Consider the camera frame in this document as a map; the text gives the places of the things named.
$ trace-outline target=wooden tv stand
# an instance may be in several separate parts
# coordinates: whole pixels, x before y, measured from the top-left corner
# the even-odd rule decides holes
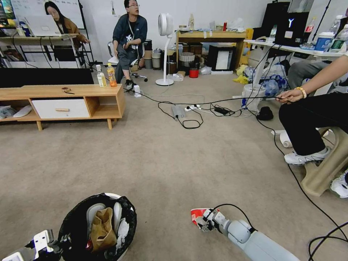
[[[82,85],[31,85],[21,88],[0,88],[0,106],[11,105],[19,110],[31,105],[33,110],[22,118],[3,121],[36,121],[42,131],[42,121],[106,119],[109,129],[112,121],[122,118],[126,104],[122,85],[100,87]]]

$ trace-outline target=woman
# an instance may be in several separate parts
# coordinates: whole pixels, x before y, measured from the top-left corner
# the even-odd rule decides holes
[[[81,43],[88,44],[91,41],[88,40],[83,34],[80,34],[79,29],[76,24],[74,24],[70,19],[62,15],[58,6],[52,1],[45,3],[45,11],[47,15],[52,15],[54,21],[57,23],[58,28],[62,34],[78,34],[76,38],[73,39],[75,49],[78,50],[81,47]],[[75,58],[71,58],[71,52],[68,54],[66,47],[55,46],[55,56],[60,61],[74,61]]]
[[[278,101],[282,122],[295,152],[285,155],[288,164],[303,165],[308,161],[325,159],[331,149],[326,147],[316,128],[340,127],[348,133],[347,93],[321,96],[307,95],[327,85],[348,72],[348,52],[320,71],[309,82],[295,90],[281,93]],[[341,198],[348,198],[347,171],[331,184],[331,189]]]

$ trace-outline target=person sitting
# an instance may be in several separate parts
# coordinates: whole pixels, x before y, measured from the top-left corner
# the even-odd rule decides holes
[[[348,72],[348,52],[315,75],[309,82],[295,90],[278,95],[283,105],[279,119],[283,124],[295,152],[284,156],[288,164],[303,165],[309,161],[322,161],[331,149],[326,147],[316,128],[339,127],[348,133],[346,103],[348,93],[332,93],[307,97]],[[331,190],[348,198],[348,169],[331,184]]]
[[[139,15],[139,6],[136,0],[125,0],[124,7],[127,14],[120,17],[113,31],[113,49],[119,64],[115,69],[116,80],[119,83],[122,75],[126,78],[126,88],[134,86],[129,74],[130,64],[143,56],[142,47],[136,48],[146,41],[148,24],[144,17]],[[141,59],[139,66],[144,66],[144,59]]]
[[[341,24],[338,30],[338,33],[341,32],[344,25],[348,22],[348,9],[345,18],[341,19]],[[291,89],[295,89],[298,86],[302,85],[303,80],[312,79],[318,72],[326,68],[331,61],[319,61],[319,62],[297,62],[291,65],[288,75],[288,83]],[[339,91],[347,92],[348,88],[337,88],[336,86],[342,84],[343,86],[348,85],[346,82],[348,79],[348,74],[344,74],[342,77],[335,79],[333,86],[330,88],[329,92]]]
[[[83,34],[80,34],[79,29],[76,24],[74,24],[70,19],[66,18],[58,6],[52,1],[45,3],[45,11],[47,15],[52,15],[54,21],[58,25],[58,29],[62,34],[78,34],[76,38],[73,39],[76,52],[81,47],[81,43],[88,44],[91,41],[88,40]],[[59,61],[75,61],[73,51],[68,49],[68,46],[55,46],[53,49],[55,57]]]

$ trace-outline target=brown paper bag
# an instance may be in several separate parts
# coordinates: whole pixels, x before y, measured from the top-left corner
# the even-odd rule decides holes
[[[112,208],[98,210],[95,214],[90,239],[93,243],[93,252],[106,250],[117,243],[115,232],[112,228]]]

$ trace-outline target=gray pants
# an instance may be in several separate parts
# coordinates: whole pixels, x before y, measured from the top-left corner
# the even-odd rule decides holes
[[[118,45],[117,51],[119,53],[118,54],[119,63],[117,67],[115,68],[115,76],[116,76],[116,81],[120,83],[123,77],[122,70],[129,70],[130,64],[134,60],[138,59],[138,54],[136,50],[132,49],[132,47],[129,47],[127,50],[123,49],[123,46],[121,44]]]
[[[329,66],[328,63],[324,62],[297,62],[291,65],[289,69],[288,82],[291,89],[295,89],[302,85],[304,79],[312,79],[318,72],[325,67]],[[347,74],[334,81],[331,89],[335,88],[340,83],[347,80]]]

